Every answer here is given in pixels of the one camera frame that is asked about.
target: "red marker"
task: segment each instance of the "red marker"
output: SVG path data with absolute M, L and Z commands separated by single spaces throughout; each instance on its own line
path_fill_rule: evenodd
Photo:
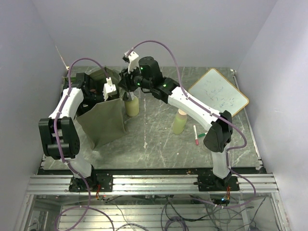
M 196 145 L 199 145 L 196 125 L 193 126 L 193 132 L 194 132 L 194 140 L 196 141 Z

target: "white wall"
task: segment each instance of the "white wall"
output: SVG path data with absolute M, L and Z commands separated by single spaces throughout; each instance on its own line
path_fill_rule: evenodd
M 278 0 L 238 69 L 261 157 L 295 231 L 308 229 L 308 1 Z
M 39 167 L 38 122 L 55 108 L 63 73 L 31 0 L 0 1 L 0 230 L 13 230 Z
M 33 0 L 67 65 L 88 56 L 123 65 L 145 39 L 167 44 L 179 65 L 236 69 L 277 0 Z M 143 45 L 161 66 L 173 65 L 157 44 Z

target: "bottle cap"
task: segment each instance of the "bottle cap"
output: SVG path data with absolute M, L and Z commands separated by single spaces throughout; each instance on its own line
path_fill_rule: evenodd
M 178 113 L 182 116 L 187 115 L 187 113 L 183 112 L 181 109 L 178 110 Z

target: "marble surface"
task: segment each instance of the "marble surface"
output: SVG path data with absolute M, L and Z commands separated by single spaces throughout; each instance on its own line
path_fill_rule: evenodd
M 208 69 L 207 67 L 181 67 L 182 82 L 185 89 L 195 83 Z M 98 67 L 77 66 L 72 70 L 72 76 L 77 72 L 87 74 L 98 70 Z M 228 68 L 217 70 L 235 85 L 231 71 Z M 164 76 L 177 79 L 175 67 L 162 67 Z M 177 108 L 155 99 L 151 94 L 136 90 L 139 98 L 140 113 L 136 117 L 125 116 L 125 127 L 128 135 L 108 143 L 98 150 L 92 150 L 81 126 L 75 121 L 80 138 L 80 153 L 97 169 L 111 168 L 192 168 L 212 167 L 211 152 L 199 139 L 195 144 L 193 125 L 197 133 L 204 129 L 191 117 L 188 117 L 185 130 L 180 135 L 172 132 L 172 123 Z M 233 117 L 233 123 L 245 134 L 247 146 L 243 149 L 230 151 L 230 162 L 233 167 L 257 167 L 257 153 L 249 129 L 244 110 Z M 231 146 L 242 145 L 243 139 L 235 130 Z M 47 157 L 43 161 L 44 169 L 66 169 L 60 161 Z

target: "whiteboard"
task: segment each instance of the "whiteboard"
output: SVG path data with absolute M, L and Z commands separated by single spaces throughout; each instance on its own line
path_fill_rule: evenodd
M 229 111 L 232 116 L 249 103 L 248 98 L 214 68 L 195 82 L 188 92 L 220 112 Z

